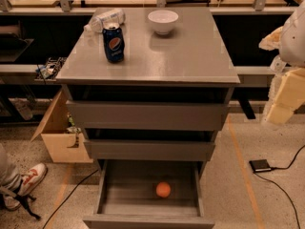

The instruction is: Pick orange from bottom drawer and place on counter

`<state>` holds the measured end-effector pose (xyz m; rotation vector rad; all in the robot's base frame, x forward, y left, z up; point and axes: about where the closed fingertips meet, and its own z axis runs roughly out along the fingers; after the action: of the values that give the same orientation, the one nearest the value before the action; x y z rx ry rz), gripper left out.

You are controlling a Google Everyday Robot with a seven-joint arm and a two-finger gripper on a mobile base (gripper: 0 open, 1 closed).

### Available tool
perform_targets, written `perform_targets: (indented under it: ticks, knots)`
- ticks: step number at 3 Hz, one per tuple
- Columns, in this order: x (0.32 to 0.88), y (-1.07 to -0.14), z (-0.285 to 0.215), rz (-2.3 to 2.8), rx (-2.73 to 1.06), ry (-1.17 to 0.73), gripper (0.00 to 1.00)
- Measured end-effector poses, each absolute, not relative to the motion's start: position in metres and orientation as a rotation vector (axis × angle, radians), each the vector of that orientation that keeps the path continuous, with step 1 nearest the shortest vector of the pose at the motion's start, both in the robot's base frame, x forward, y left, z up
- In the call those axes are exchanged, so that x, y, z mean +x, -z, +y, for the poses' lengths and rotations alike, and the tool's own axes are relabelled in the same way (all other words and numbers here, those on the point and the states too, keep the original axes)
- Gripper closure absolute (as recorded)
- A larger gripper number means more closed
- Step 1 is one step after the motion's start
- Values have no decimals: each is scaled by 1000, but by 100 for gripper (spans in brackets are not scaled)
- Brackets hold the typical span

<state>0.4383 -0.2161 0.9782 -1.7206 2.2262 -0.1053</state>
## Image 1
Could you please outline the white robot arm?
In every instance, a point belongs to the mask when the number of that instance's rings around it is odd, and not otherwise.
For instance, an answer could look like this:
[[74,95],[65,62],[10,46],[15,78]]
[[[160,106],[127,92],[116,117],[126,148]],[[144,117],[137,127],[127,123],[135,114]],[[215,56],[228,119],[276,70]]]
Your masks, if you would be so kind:
[[263,111],[263,124],[280,126],[305,103],[305,1],[282,27],[263,38],[258,47],[279,50],[270,65],[275,76]]

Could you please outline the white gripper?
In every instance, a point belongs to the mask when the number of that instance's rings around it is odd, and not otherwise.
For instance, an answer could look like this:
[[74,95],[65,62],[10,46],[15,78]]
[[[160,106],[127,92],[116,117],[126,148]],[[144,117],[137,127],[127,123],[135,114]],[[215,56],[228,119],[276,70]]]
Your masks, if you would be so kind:
[[[265,36],[258,47],[265,51],[277,50],[280,45],[280,35],[283,27],[279,27]],[[286,67],[280,55],[277,55],[270,69],[275,73],[282,73]],[[302,104],[305,103],[305,69],[292,70],[276,76],[272,82],[269,101],[264,110],[264,121],[269,125],[286,123]]]

